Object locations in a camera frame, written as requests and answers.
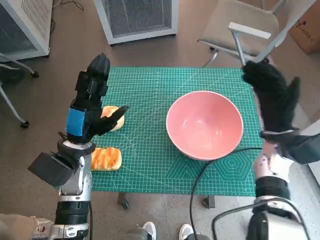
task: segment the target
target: cardboard box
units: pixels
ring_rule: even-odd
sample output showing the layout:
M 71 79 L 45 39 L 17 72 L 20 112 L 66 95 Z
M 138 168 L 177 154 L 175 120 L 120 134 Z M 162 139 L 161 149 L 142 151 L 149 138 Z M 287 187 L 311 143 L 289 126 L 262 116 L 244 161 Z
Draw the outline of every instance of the cardboard box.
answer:
M 306 54 L 320 52 L 320 0 L 290 29 L 290 35 Z

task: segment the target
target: bowl rim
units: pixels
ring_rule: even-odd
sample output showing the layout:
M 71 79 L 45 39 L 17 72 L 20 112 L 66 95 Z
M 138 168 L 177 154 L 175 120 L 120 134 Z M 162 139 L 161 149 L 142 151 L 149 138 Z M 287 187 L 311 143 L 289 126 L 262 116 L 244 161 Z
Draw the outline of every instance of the bowl rim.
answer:
M 240 120 L 241 120 L 241 134 L 239 136 L 239 139 L 237 140 L 237 143 L 234 147 L 234 149 L 232 149 L 231 151 L 229 151 L 228 153 L 226 154 L 222 154 L 221 156 L 218 156 L 218 157 L 215 157 L 215 158 L 198 158 L 196 157 L 195 155 L 192 155 L 190 154 L 189 152 L 187 151 L 184 151 L 182 150 L 178 144 L 173 140 L 172 136 L 170 135 L 169 131 L 168 131 L 168 118 L 169 118 L 169 115 L 170 115 L 170 112 L 173 108 L 173 106 L 181 99 L 183 99 L 184 97 L 190 95 L 190 94 L 194 94 L 194 93 L 210 93 L 210 94 L 213 94 L 213 95 L 218 95 L 220 97 L 223 97 L 224 99 L 226 99 L 229 103 L 231 103 L 233 105 L 233 107 L 235 108 L 236 112 L 238 113 L 238 115 L 240 116 Z M 192 91 L 192 92 L 188 92 L 186 93 L 185 95 L 182 95 L 181 97 L 179 97 L 177 100 L 174 101 L 174 103 L 170 106 L 167 114 L 166 114 L 166 119 L 165 119 L 165 127 L 166 127 L 166 133 L 168 134 L 170 140 L 172 141 L 172 143 L 175 145 L 175 147 L 180 151 L 182 152 L 183 154 L 187 155 L 188 157 L 192 158 L 192 159 L 195 159 L 195 160 L 200 160 L 200 161 L 211 161 L 211 160 L 216 160 L 216 159 L 220 159 L 220 158 L 223 158 L 227 155 L 229 155 L 230 153 L 233 152 L 233 150 L 235 150 L 237 148 L 237 146 L 239 145 L 242 137 L 243 137 L 243 134 L 244 134 L 244 121 L 243 121 L 243 118 L 242 118 L 242 115 L 239 111 L 239 109 L 237 108 L 237 106 L 229 99 L 227 98 L 226 96 L 223 96 L 222 94 L 220 93 L 217 93 L 215 91 L 207 91 L 207 90 L 199 90 L 199 91 Z

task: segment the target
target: sneaker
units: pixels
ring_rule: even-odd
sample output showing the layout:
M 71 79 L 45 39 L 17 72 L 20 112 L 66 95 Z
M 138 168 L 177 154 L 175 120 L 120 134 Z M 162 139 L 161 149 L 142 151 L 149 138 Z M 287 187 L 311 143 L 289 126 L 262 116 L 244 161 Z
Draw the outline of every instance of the sneaker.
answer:
M 156 240 L 157 231 L 156 226 L 152 221 L 147 221 L 145 224 L 143 224 L 142 228 L 148 232 L 148 234 L 151 235 L 152 240 Z
M 179 231 L 179 240 L 185 240 L 190 234 L 193 234 L 194 230 L 189 224 L 183 224 Z

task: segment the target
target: blue band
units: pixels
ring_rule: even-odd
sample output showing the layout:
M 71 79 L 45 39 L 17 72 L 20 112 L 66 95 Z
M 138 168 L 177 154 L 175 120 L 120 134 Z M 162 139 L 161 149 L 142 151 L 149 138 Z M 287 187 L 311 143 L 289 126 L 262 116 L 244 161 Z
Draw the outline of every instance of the blue band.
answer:
M 81 137 L 85 123 L 85 112 L 69 108 L 65 130 L 68 134 Z

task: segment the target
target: pants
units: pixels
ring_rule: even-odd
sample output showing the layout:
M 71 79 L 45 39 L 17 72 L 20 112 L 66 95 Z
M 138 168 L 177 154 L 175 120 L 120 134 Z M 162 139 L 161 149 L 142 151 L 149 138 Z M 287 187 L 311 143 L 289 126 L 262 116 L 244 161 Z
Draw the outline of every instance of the pants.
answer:
M 205 235 L 198 234 L 198 240 L 210 240 Z M 151 235 L 143 228 L 137 228 L 128 231 L 119 240 L 152 240 Z M 190 234 L 186 240 L 196 240 L 195 235 Z
M 36 227 L 36 219 L 0 213 L 0 240 L 30 240 Z

